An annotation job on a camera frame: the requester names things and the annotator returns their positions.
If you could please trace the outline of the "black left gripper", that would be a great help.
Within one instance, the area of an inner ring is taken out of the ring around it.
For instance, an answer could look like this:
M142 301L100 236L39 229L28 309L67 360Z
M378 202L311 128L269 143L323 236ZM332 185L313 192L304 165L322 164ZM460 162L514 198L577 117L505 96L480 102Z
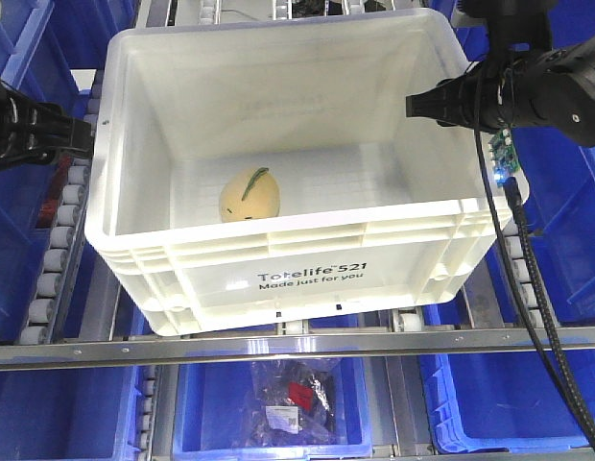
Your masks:
M55 154L92 158L92 125L57 104L38 104L0 78L0 171L50 164L51 155L39 146Z

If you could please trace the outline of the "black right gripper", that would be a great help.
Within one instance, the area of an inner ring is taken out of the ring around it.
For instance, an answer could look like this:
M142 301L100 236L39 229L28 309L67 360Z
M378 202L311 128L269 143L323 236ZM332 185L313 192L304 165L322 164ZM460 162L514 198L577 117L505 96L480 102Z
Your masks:
M443 127L474 126L477 78L444 79L405 100L408 118ZM595 36L549 52L528 52L482 90L483 130L551 127L584 147L595 147Z

